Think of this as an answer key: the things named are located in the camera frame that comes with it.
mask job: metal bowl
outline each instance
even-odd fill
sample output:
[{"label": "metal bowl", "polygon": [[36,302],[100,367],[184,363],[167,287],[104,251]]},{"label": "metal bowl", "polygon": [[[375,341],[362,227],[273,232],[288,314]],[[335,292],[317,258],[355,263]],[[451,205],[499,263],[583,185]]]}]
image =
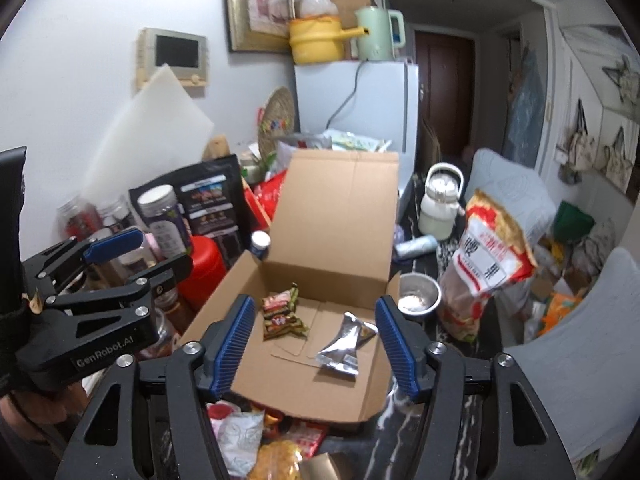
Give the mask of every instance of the metal bowl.
[{"label": "metal bowl", "polygon": [[400,276],[398,309],[405,317],[422,320],[436,310],[441,300],[442,290],[432,277],[418,272]]}]

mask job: yellow saucepan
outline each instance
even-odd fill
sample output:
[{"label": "yellow saucepan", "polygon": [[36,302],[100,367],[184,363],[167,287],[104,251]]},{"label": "yellow saucepan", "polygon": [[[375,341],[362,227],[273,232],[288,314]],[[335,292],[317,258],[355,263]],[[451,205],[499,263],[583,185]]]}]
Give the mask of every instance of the yellow saucepan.
[{"label": "yellow saucepan", "polygon": [[368,34],[364,27],[342,30],[337,16],[315,16],[289,22],[289,44],[298,65],[344,59],[344,40]]}]

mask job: wooden door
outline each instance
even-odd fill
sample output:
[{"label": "wooden door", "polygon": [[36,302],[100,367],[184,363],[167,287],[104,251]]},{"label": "wooden door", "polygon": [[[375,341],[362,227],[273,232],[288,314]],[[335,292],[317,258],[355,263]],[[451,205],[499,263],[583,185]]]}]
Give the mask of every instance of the wooden door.
[{"label": "wooden door", "polygon": [[442,155],[460,156],[469,142],[474,99],[474,42],[415,33],[420,113],[435,130]]}]

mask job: hanging bag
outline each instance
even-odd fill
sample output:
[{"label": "hanging bag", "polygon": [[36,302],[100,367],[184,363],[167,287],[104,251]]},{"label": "hanging bag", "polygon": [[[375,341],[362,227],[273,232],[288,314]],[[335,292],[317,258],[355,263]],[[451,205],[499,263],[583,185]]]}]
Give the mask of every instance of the hanging bag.
[{"label": "hanging bag", "polygon": [[569,166],[573,171],[587,171],[593,167],[596,157],[596,139],[587,131],[582,99],[578,99],[578,123],[569,146]]},{"label": "hanging bag", "polygon": [[622,126],[613,144],[604,147],[604,155],[607,159],[604,174],[620,191],[626,192],[634,164],[626,158],[625,131]]}]

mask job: refrigerator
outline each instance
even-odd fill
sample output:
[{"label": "refrigerator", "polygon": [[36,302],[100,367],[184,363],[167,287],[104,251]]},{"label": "refrigerator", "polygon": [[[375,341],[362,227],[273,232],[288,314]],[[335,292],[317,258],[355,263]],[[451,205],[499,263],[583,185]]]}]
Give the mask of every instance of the refrigerator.
[{"label": "refrigerator", "polygon": [[302,132],[324,132],[331,116],[355,90],[329,126],[391,141],[387,151],[398,152],[400,163],[399,219],[412,190],[418,131],[418,66],[401,61],[337,61],[296,65],[295,70]]}]

